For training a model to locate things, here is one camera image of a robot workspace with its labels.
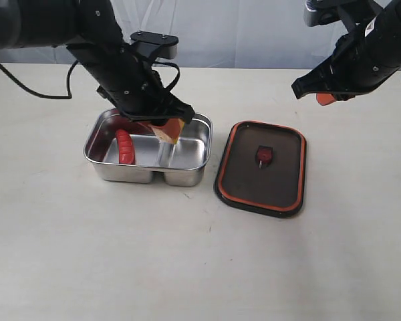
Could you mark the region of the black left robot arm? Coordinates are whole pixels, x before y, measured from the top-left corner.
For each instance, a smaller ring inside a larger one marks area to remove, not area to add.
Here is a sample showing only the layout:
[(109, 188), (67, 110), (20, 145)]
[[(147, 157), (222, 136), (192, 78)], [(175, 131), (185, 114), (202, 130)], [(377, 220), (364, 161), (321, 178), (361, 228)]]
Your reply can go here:
[(119, 114), (177, 142), (193, 108), (154, 64), (173, 66), (176, 36), (137, 31), (125, 41), (109, 1), (0, 1), (0, 49), (64, 46)]

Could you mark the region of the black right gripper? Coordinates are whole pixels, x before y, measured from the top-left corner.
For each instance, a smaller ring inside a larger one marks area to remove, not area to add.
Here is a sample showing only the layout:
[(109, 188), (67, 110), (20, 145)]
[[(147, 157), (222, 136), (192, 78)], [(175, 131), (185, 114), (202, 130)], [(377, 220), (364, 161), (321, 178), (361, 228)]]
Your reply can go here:
[(401, 68), (401, 1), (354, 1), (338, 12), (347, 32), (328, 58), (292, 83), (298, 99), (316, 94), (327, 106), (369, 94)]

